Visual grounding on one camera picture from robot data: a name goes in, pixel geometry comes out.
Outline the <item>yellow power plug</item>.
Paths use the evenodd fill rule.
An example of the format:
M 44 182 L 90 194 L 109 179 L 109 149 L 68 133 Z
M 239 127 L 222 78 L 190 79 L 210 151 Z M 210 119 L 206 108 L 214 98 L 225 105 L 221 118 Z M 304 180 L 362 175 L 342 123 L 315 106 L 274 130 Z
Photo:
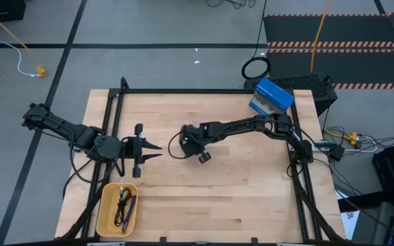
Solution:
M 340 137 L 340 138 L 348 141 L 353 146 L 355 146 L 358 141 L 358 133 L 357 132 L 346 133 L 344 131 L 337 131 L 337 130 L 334 131 L 330 128 L 325 128 L 324 132 L 332 137 Z

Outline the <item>black aluminium table frame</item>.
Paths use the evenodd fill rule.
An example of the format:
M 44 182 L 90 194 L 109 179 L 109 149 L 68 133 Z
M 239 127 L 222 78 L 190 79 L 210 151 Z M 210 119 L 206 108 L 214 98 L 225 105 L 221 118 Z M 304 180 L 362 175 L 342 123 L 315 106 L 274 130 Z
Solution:
M 112 182 L 138 189 L 135 227 L 123 238 L 144 243 L 299 243 L 313 238 L 309 211 L 298 212 L 293 181 L 287 176 L 287 145 L 261 133 L 232 136 L 207 147 L 212 158 L 181 158 L 175 138 L 184 124 L 230 122 L 253 115 L 250 94 L 239 90 L 132 89 L 125 93 L 117 134 L 132 135 L 136 124 L 159 146 L 142 175 Z

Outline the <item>black mesh computer case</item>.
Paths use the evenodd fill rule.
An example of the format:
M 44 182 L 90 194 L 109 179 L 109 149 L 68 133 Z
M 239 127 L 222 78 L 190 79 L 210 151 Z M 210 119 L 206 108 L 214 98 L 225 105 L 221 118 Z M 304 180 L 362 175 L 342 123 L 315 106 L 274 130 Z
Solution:
M 246 80 L 244 82 L 244 89 L 254 93 L 255 87 L 261 79 Z M 317 115 L 321 115 L 337 99 L 337 95 L 332 87 L 332 79 L 329 76 L 310 73 L 296 77 L 282 77 L 276 79 L 266 77 L 266 79 L 273 81 L 278 87 L 289 92 L 294 99 L 294 90 L 309 90 L 313 95 Z

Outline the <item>black power adapter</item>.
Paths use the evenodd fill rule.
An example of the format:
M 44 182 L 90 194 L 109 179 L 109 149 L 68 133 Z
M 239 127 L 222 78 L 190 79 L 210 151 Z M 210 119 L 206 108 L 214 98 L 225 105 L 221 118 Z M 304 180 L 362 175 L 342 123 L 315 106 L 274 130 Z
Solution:
M 345 148 L 343 148 L 342 146 L 333 145 L 333 146 L 329 147 L 329 151 L 328 151 L 327 155 L 332 160 L 340 161 L 343 157 L 344 152 L 345 152 Z

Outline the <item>blue DualShock controller box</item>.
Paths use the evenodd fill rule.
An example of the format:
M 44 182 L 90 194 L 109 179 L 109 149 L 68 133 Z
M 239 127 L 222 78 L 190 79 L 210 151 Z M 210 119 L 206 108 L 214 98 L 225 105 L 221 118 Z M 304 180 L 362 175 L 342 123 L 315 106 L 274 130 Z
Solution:
M 260 115 L 269 115 L 286 113 L 294 101 L 289 92 L 278 87 L 273 81 L 263 78 L 257 83 L 248 106 Z

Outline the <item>yellow plastic tray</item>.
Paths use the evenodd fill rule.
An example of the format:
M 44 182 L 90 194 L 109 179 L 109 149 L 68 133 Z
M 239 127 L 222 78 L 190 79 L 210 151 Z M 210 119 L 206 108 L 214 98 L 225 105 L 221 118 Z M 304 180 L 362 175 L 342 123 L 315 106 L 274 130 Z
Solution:
M 96 232 L 102 237 L 126 237 L 135 228 L 138 189 L 131 183 L 109 183 L 102 192 Z

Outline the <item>black padded chair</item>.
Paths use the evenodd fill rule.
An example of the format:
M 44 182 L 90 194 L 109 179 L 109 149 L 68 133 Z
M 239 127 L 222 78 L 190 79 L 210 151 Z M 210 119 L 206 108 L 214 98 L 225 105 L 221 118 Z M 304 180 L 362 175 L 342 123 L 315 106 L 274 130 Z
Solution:
M 394 203 L 394 146 L 375 153 L 371 163 L 385 195 L 384 200 Z

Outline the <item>white paper sheet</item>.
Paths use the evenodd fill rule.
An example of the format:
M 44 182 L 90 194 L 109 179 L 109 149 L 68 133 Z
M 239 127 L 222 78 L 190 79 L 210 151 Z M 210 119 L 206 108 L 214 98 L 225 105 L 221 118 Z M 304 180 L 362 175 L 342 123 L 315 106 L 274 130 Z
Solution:
M 352 240 L 360 211 L 341 212 L 343 228 L 347 240 Z

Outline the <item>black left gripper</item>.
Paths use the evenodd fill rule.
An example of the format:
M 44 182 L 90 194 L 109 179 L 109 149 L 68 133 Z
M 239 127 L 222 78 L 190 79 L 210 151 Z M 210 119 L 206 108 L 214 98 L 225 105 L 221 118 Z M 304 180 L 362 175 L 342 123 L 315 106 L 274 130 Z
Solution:
M 142 169 L 140 165 L 145 164 L 145 162 L 149 159 L 161 156 L 161 154 L 144 154 L 142 155 L 142 148 L 152 149 L 152 150 L 161 150 L 161 147 L 156 146 L 150 143 L 146 138 L 141 138 L 141 133 L 143 131 L 143 125 L 138 123 L 135 125 L 135 135 L 133 137 L 128 138 L 125 144 L 125 152 L 124 157 L 126 159 L 133 159 L 133 169 L 132 176 L 134 178 L 140 178 Z

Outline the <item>black hazard-striped floor mat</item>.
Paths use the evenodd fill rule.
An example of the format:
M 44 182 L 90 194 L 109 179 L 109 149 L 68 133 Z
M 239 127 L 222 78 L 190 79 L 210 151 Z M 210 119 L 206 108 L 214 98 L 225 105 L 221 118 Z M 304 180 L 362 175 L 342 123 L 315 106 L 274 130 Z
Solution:
M 314 72 L 337 89 L 394 90 L 394 12 L 267 14 L 271 77 Z

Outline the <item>black office desk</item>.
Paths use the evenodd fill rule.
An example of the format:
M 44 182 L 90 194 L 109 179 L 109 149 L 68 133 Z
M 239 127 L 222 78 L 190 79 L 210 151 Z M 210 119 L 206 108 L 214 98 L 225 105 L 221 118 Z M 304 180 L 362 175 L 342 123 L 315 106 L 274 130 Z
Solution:
M 372 209 L 359 210 L 356 223 L 353 243 L 364 243 L 372 245 L 386 245 L 386 240 L 392 229 L 394 221 L 394 205 L 388 202 L 381 202 Z

